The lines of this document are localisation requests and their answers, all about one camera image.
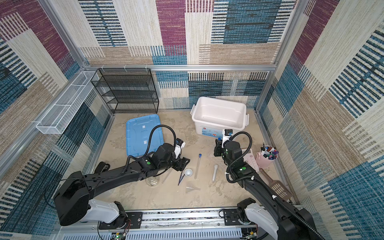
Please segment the white plastic storage bin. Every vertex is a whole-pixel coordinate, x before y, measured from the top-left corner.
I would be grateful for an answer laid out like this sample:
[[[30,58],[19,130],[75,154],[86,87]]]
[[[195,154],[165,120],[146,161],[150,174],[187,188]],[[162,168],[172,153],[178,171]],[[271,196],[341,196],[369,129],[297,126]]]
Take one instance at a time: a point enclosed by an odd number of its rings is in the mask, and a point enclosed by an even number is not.
[[[190,114],[197,134],[207,137],[222,138],[224,129],[237,133],[249,125],[246,105],[227,100],[200,97]]]

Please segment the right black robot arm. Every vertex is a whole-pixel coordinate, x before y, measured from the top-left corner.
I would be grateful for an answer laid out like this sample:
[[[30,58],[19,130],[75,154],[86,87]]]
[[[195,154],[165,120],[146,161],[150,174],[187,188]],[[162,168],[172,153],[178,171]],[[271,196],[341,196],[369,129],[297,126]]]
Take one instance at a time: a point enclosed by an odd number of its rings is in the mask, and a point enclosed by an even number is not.
[[[251,193],[258,202],[242,201],[238,208],[241,222],[255,223],[275,240],[322,240],[317,231],[312,215],[306,210],[299,210],[281,198],[269,187],[257,171],[244,161],[252,144],[243,151],[235,138],[247,132],[234,133],[231,129],[223,130],[223,137],[216,140],[214,155],[222,157],[227,166],[226,179],[231,184],[239,184]]]

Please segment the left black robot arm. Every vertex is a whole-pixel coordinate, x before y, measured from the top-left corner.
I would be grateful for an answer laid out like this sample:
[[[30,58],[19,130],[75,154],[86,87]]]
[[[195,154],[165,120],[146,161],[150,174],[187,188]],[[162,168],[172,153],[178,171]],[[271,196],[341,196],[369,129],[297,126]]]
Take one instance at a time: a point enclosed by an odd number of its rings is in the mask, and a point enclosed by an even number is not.
[[[54,195],[60,225],[99,221],[114,229],[126,227],[129,217],[120,202],[107,203],[95,197],[124,184],[158,177],[168,169],[182,172],[190,162],[181,157],[184,147],[185,142],[174,137],[172,144],[164,143],[155,152],[147,149],[139,158],[128,156],[122,167],[88,175],[80,171],[71,174]]]

